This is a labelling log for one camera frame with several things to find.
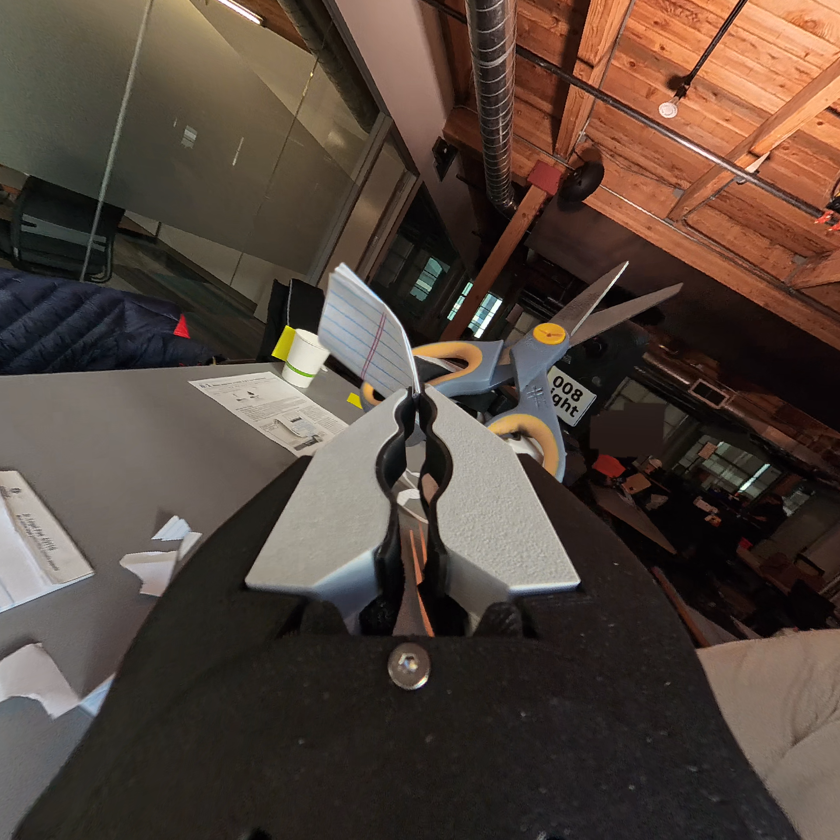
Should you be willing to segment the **large paned window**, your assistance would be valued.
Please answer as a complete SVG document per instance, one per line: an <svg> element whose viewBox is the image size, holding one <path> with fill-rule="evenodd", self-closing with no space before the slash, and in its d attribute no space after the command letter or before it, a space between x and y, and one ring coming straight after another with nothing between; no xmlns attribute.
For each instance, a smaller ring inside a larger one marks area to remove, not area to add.
<svg viewBox="0 0 840 840"><path fill-rule="evenodd" d="M710 435L702 435L675 465L675 473L703 490L761 497L783 476L764 455L755 455Z"/></svg>

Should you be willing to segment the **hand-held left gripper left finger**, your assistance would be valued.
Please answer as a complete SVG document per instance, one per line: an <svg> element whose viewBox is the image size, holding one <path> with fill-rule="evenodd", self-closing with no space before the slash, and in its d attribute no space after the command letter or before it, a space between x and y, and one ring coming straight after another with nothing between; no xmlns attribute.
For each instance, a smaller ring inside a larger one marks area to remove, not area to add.
<svg viewBox="0 0 840 840"><path fill-rule="evenodd" d="M405 590L393 487L415 414L413 391L395 392L310 458L249 589L329 602L352 633L393 635Z"/></svg>

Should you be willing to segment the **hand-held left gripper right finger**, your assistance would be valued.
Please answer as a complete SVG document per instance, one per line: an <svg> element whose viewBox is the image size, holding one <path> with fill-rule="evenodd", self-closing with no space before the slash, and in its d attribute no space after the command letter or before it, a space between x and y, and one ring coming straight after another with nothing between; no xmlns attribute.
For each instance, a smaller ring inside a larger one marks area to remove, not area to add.
<svg viewBox="0 0 840 840"><path fill-rule="evenodd" d="M422 393L422 604L435 635L464 635L487 608L572 592L581 577L527 475L557 482L437 388Z"/></svg>

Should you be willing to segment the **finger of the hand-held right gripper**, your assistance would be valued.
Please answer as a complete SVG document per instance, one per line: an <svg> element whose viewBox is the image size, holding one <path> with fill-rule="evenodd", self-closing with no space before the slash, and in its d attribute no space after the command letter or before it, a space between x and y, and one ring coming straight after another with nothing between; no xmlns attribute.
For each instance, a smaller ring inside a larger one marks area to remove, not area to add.
<svg viewBox="0 0 840 840"><path fill-rule="evenodd" d="M535 462L537 462L540 466L543 466L543 450L539 443L531 436L521 432L512 432L503 434L501 439L504 440L517 455L527 455L535 460Z"/></svg>

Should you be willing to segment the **scattered white paper scraps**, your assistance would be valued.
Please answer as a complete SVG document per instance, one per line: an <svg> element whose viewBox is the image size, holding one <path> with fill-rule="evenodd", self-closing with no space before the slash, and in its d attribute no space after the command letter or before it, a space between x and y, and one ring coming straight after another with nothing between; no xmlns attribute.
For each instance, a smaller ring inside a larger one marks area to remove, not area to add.
<svg viewBox="0 0 840 840"><path fill-rule="evenodd" d="M129 553L119 562L139 579L142 595L162 596L176 567L202 537L200 532L189 530L179 518L174 521L184 531L177 549ZM33 700L51 719L60 718L79 707L95 717L115 678L115 674L110 675L86 696L80 696L42 644L27 644L2 659L1 701L16 698Z"/></svg>

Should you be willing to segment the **printed paper sheet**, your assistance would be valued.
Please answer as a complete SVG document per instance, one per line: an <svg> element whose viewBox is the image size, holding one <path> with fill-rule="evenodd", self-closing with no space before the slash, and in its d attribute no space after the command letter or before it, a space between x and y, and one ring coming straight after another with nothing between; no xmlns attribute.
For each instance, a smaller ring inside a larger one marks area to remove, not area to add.
<svg viewBox="0 0 840 840"><path fill-rule="evenodd" d="M347 428L278 374L214 377L191 384L294 456L311 456Z"/></svg>

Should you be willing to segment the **spiral metal duct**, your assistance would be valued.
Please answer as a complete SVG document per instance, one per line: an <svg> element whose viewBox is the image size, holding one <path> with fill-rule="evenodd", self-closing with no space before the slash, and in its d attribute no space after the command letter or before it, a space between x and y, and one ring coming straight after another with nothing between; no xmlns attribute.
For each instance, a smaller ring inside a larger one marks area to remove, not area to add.
<svg viewBox="0 0 840 840"><path fill-rule="evenodd" d="M465 15L486 192L496 210L509 217L518 208L511 177L517 3L466 1Z"/></svg>

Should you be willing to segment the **black office chair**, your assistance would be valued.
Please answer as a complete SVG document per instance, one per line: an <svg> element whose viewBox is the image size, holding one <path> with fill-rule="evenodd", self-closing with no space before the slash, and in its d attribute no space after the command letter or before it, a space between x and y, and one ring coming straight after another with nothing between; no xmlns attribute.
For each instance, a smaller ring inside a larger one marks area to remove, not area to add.
<svg viewBox="0 0 840 840"><path fill-rule="evenodd" d="M10 219L1 221L2 257L23 271L105 284L124 214L122 207L28 175Z"/></svg>
<svg viewBox="0 0 840 840"><path fill-rule="evenodd" d="M255 357L258 363L279 360L273 352L286 327L316 333L324 306L325 293L301 279L288 284L273 280L268 299L266 327Z"/></svg>

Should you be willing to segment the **dark wooden column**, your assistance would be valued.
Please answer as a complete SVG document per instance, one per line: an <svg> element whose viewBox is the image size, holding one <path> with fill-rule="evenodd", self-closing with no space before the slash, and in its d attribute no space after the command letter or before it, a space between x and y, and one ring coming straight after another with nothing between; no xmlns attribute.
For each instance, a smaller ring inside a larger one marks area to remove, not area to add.
<svg viewBox="0 0 840 840"><path fill-rule="evenodd" d="M519 246L543 204L558 192L563 174L554 164L539 159L528 175L528 190L479 271L473 286L454 318L440 336L440 341L459 340L480 304L490 291L509 258Z"/></svg>

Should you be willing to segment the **black dome lamp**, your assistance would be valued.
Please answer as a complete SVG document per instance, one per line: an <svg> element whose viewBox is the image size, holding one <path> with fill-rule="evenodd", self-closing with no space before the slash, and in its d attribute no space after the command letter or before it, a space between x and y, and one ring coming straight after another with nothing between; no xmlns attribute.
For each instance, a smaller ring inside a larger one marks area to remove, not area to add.
<svg viewBox="0 0 840 840"><path fill-rule="evenodd" d="M585 161L564 177L558 200L564 204L583 203L602 184L605 168L600 161Z"/></svg>

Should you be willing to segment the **navy puffer jacket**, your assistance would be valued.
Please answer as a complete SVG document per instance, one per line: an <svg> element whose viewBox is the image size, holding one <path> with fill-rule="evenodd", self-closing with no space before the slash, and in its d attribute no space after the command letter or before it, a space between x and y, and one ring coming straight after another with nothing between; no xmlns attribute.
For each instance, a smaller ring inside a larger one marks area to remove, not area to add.
<svg viewBox="0 0 840 840"><path fill-rule="evenodd" d="M1 270L1 374L212 364L169 301L77 280Z"/></svg>

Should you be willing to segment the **white paper cup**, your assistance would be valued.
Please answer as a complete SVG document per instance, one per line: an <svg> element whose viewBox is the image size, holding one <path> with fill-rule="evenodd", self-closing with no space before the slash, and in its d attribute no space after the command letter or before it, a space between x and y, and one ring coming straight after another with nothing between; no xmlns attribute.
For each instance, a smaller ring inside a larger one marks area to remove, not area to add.
<svg viewBox="0 0 840 840"><path fill-rule="evenodd" d="M329 350L315 332L296 329L297 334L280 373L281 379L300 390L308 389L329 357Z"/></svg>

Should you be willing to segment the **lined paper piece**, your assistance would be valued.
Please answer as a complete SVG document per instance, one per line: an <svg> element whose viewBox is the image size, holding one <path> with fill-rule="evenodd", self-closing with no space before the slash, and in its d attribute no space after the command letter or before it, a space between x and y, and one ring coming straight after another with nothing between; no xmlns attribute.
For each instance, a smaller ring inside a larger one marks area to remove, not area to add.
<svg viewBox="0 0 840 840"><path fill-rule="evenodd" d="M318 339L382 396L420 393L413 349L394 312L345 264L329 275Z"/></svg>

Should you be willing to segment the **long ceiling light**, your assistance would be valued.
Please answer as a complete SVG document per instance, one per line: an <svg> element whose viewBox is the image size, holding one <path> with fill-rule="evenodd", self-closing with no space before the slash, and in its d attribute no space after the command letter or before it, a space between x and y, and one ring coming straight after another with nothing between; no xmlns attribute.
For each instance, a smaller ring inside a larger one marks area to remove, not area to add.
<svg viewBox="0 0 840 840"><path fill-rule="evenodd" d="M245 5L244 3L238 1L213 1L213 3L218 4L219 6L225 7L227 10L235 13L237 16L242 17L243 19L249 21L253 25L257 25L259 27L264 28L266 26L266 19L263 15L258 14L255 10L251 9L249 6Z"/></svg>

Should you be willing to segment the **grey orange-handled scissors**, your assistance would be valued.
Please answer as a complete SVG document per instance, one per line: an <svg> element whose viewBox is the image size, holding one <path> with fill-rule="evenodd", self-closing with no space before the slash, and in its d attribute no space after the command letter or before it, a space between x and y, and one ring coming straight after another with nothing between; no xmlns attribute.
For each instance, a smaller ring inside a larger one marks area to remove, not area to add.
<svg viewBox="0 0 840 840"><path fill-rule="evenodd" d="M396 321L394 350L387 349L379 337L364 352L359 377L367 389L365 400L374 405L375 394L387 396L402 385L430 385L446 396L465 397L489 394L502 385L513 384L515 406L492 417L487 427L500 437L519 434L531 438L541 450L543 467L561 480L566 449L553 403L550 369L570 348L673 298L683 287L677 283L597 311L627 267L625 261L605 273L551 320L538 322L508 349L500 340L445 341L414 348L402 324Z"/></svg>

